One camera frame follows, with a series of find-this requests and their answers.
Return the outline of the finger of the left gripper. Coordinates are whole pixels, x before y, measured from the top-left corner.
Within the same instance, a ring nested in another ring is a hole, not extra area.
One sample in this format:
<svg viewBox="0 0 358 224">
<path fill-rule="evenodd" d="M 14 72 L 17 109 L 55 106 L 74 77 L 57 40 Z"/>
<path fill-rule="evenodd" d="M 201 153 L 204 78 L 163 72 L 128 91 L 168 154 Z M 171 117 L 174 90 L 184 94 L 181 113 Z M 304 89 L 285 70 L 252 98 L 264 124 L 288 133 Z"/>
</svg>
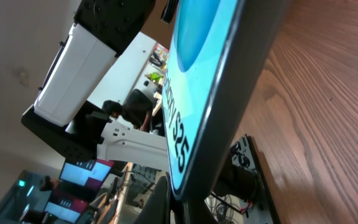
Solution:
<svg viewBox="0 0 358 224">
<path fill-rule="evenodd" d="M 168 0 L 160 17 L 160 20 L 169 24 L 171 23 L 175 11 L 177 9 L 179 0 Z"/>
</svg>

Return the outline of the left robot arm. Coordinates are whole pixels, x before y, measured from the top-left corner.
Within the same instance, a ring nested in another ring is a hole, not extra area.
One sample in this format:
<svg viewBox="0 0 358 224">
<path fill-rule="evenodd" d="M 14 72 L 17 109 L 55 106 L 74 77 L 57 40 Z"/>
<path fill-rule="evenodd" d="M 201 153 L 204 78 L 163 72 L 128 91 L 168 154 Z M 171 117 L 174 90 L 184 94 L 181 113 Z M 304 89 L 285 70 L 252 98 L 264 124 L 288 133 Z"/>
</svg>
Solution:
<svg viewBox="0 0 358 224">
<path fill-rule="evenodd" d="M 114 121 L 88 97 L 141 31 L 154 0 L 82 1 L 22 124 L 70 162 L 133 162 L 168 170 L 164 137 Z"/>
</svg>

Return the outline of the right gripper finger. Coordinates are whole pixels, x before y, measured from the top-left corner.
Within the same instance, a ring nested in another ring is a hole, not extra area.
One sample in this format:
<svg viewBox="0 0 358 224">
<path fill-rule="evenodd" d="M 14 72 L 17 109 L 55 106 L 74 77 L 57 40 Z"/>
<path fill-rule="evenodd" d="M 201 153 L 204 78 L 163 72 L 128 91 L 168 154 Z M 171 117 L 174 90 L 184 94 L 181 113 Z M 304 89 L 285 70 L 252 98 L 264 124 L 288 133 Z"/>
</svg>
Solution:
<svg viewBox="0 0 358 224">
<path fill-rule="evenodd" d="M 174 197 L 169 174 L 159 178 L 134 224 L 169 224 L 171 212 L 175 223 L 218 224 L 204 200 L 182 202 Z"/>
</svg>

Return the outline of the turquoise screen Galaxy smartphone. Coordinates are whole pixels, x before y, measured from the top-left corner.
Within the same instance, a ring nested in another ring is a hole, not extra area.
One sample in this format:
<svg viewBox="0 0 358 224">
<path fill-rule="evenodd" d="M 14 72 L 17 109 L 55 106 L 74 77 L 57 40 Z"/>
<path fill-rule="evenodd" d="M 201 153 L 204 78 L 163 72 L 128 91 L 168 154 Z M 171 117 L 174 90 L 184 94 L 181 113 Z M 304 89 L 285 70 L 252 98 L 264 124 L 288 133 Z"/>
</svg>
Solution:
<svg viewBox="0 0 358 224">
<path fill-rule="evenodd" d="M 287 0 L 182 0 L 163 83 L 172 193 L 212 191 L 290 6 Z"/>
</svg>

